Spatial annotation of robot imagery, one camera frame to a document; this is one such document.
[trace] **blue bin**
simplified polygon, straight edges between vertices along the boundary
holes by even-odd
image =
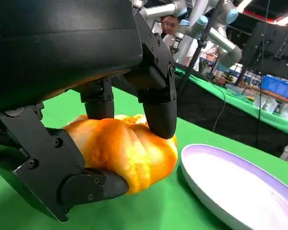
[[[267,90],[288,99],[288,82],[270,76],[263,78],[263,90]]]

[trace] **green surface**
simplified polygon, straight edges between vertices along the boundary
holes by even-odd
[[[176,69],[176,72],[178,73],[185,73],[181,69]],[[231,91],[224,89],[219,86],[215,86],[210,82],[207,82],[205,80],[202,80],[200,78],[197,78],[193,75],[189,77],[190,81],[201,86],[202,88],[206,89],[210,93],[212,93],[214,96],[224,100],[224,95],[225,94],[225,101],[234,107],[245,111],[246,113],[258,118],[259,117],[259,108],[256,108],[253,106],[253,103],[250,102],[247,99],[244,99],[242,97],[238,97],[236,95],[233,95]],[[280,116],[270,114],[266,111],[261,111],[261,121],[279,129],[282,130],[283,132],[288,134],[288,121],[281,118]]]
[[[116,114],[143,113],[131,95],[114,89]],[[44,124],[62,127],[84,113],[78,93],[45,102]],[[179,153],[193,143],[213,145],[257,164],[288,185],[288,163],[178,119]],[[187,186],[178,163],[174,172],[148,190],[131,196],[75,207],[60,224],[30,207],[0,178],[0,230],[228,230]]]

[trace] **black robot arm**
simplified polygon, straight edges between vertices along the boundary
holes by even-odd
[[[65,130],[44,127],[41,102],[75,89],[89,118],[113,117],[110,78],[125,74],[150,129],[170,138],[173,71],[169,49],[130,1],[0,1],[0,175],[61,222],[75,205],[125,194],[120,176],[84,168]]]

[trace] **croissant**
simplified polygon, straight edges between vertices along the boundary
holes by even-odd
[[[82,115],[64,129],[85,159],[86,168],[106,169],[123,177],[127,194],[166,178],[177,163],[177,138],[153,134],[144,115],[91,120]]]

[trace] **green table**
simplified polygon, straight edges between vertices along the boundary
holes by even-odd
[[[114,89],[116,114],[143,113],[137,99]],[[78,93],[68,92],[45,102],[44,124],[62,127],[84,113]],[[192,143],[233,152],[267,170],[288,185],[288,163],[178,119],[179,153]],[[70,221],[58,223],[30,207],[0,177],[0,230],[228,230],[187,186],[178,163],[167,179],[132,196],[75,207]]]
[[[185,71],[181,69],[176,69],[176,73],[184,74]],[[189,77],[189,80],[194,84],[199,85],[200,87],[204,88],[205,90],[209,91],[214,96],[225,100],[227,103],[231,104],[232,106],[252,115],[255,118],[259,117],[259,108],[253,106],[253,102],[250,102],[248,99],[238,97],[233,95],[231,91],[224,89],[219,86],[215,86],[210,82],[197,78],[193,75]],[[270,114],[266,111],[261,111],[261,121],[269,124],[270,126],[282,130],[284,133],[288,134],[288,121],[277,116],[275,114]]]

